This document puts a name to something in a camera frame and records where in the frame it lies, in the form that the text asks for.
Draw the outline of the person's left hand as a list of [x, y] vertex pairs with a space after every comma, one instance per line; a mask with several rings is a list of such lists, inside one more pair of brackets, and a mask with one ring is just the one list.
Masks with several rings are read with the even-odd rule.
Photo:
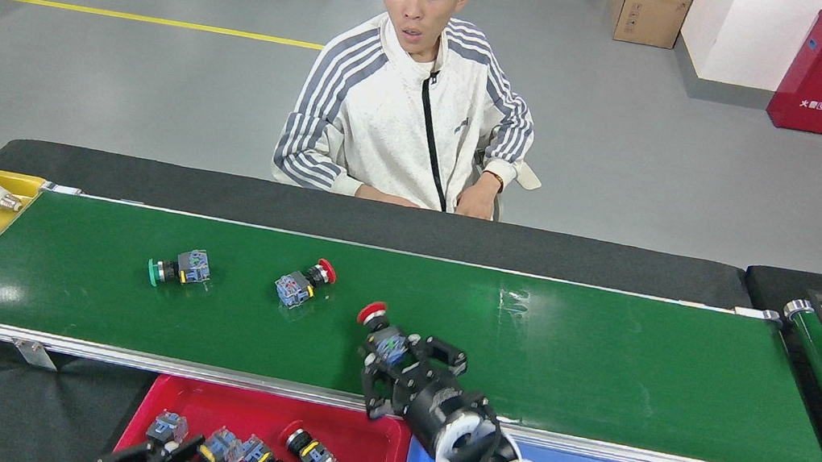
[[455, 213], [491, 221], [494, 219], [496, 199], [504, 183], [496, 173], [484, 170], [474, 184], [462, 190], [455, 205]]

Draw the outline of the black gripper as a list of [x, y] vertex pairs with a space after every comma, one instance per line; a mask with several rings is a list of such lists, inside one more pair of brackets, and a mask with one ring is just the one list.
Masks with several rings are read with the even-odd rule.
[[[410, 364], [404, 354], [381, 356], [374, 348], [363, 347], [360, 382], [367, 418], [376, 421], [392, 416], [405, 420], [412, 435], [417, 436], [430, 456], [438, 453], [438, 444], [451, 419], [475, 411], [484, 402], [484, 392], [462, 389], [455, 381], [466, 373], [467, 354], [451, 343], [436, 337], [411, 334], [407, 338]], [[403, 377], [397, 407], [393, 405], [395, 385]]]

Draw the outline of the person's right hand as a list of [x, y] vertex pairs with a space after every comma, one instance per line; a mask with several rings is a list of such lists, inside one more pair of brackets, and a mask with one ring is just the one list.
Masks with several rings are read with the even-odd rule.
[[362, 184], [355, 190], [355, 197], [362, 198], [364, 201], [380, 202], [397, 206], [407, 206], [418, 208], [418, 203], [414, 203], [408, 199], [397, 195], [387, 194], [384, 191], [371, 187], [370, 185]]

